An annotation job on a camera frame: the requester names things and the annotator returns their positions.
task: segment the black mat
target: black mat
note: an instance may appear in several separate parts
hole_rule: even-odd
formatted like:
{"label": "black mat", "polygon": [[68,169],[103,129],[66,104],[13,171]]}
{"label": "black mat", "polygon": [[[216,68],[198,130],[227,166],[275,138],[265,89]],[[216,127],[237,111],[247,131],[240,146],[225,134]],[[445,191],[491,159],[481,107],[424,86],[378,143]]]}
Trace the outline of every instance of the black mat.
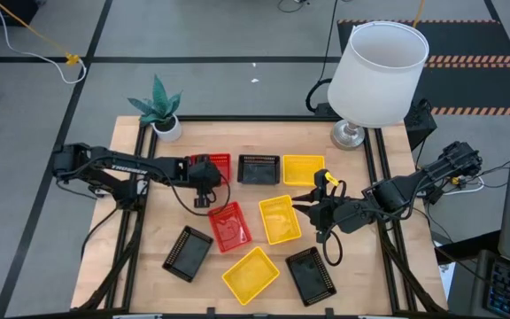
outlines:
{"label": "black mat", "polygon": [[[365,22],[338,21],[342,48],[352,28]],[[499,22],[428,20],[417,27],[429,40],[430,57],[415,100],[427,98],[438,114],[510,115],[510,41]]]}

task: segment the white cable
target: white cable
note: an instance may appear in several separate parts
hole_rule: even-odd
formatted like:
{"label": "white cable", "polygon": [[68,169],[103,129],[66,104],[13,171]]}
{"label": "white cable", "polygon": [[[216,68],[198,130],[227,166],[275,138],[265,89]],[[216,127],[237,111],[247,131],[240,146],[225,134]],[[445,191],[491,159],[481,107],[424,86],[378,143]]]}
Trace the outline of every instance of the white cable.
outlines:
{"label": "white cable", "polygon": [[465,190],[465,191],[453,191],[453,192],[445,193],[444,195],[465,194],[465,193],[469,193],[469,192],[476,192],[476,191],[482,190],[485,187],[485,183],[483,182],[483,179],[481,176],[478,176],[477,178],[479,178],[478,183],[481,185],[478,188],[473,189],[473,190]]}
{"label": "white cable", "polygon": [[62,70],[60,69],[60,66],[58,66],[58,64],[56,62],[54,62],[54,61],[52,61],[50,59],[47,59],[45,57],[41,57],[38,54],[34,54],[34,53],[31,53],[31,52],[23,52],[23,51],[19,51],[19,50],[13,49],[13,47],[11,47],[11,44],[9,43],[9,36],[7,35],[7,25],[5,24],[5,18],[4,18],[4,15],[1,13],[1,11],[0,11],[0,18],[1,18],[1,23],[4,26],[5,41],[7,42],[7,46],[9,47],[9,49],[11,49],[12,51],[17,52],[19,54],[24,54],[24,55],[28,55],[28,56],[31,56],[31,57],[40,58],[40,59],[43,59],[43,60],[45,60],[45,61],[47,61],[49,63],[52,63],[57,68],[58,72],[60,73],[60,77],[62,77],[62,81],[64,81],[64,83],[66,83],[66,84],[75,84],[75,83],[78,83],[78,82],[82,81],[86,77],[86,72],[88,70],[86,69],[86,66],[84,65],[84,62],[81,60],[81,58],[78,60],[78,62],[81,65],[81,69],[83,71],[80,79],[78,79],[76,81],[68,81],[64,77],[64,74],[62,73]]}

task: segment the yellow tray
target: yellow tray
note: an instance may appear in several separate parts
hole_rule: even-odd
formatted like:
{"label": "yellow tray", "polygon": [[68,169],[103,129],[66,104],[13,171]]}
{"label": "yellow tray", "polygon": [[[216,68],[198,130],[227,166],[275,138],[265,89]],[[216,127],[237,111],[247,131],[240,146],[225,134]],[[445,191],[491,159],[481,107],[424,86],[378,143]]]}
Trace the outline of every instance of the yellow tray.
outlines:
{"label": "yellow tray", "polygon": [[279,244],[302,236],[289,195],[259,202],[269,244]]}
{"label": "yellow tray", "polygon": [[278,276],[279,269],[261,247],[255,247],[221,276],[239,303],[247,305]]}
{"label": "yellow tray", "polygon": [[291,186],[314,186],[314,173],[323,169],[320,155],[283,155],[282,180]]}

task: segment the black tray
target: black tray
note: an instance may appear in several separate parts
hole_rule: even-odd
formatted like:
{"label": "black tray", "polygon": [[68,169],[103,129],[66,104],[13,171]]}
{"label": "black tray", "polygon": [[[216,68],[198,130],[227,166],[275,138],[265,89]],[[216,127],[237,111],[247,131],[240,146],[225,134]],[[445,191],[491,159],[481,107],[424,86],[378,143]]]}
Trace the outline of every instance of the black tray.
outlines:
{"label": "black tray", "polygon": [[278,184],[281,158],[274,155],[239,155],[237,181],[248,184]]}
{"label": "black tray", "polygon": [[306,307],[336,294],[336,287],[316,247],[294,254],[286,261]]}
{"label": "black tray", "polygon": [[191,283],[212,242],[209,236],[185,226],[166,257],[163,268]]}

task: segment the silver lamp base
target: silver lamp base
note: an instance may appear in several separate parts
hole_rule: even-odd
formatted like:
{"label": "silver lamp base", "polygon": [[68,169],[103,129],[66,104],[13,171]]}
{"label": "silver lamp base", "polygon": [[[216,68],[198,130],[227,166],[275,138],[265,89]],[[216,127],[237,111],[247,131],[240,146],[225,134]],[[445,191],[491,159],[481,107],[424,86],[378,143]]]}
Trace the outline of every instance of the silver lamp base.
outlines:
{"label": "silver lamp base", "polygon": [[332,128],[330,137],[337,148],[349,151],[363,143],[365,131],[360,126],[341,120]]}

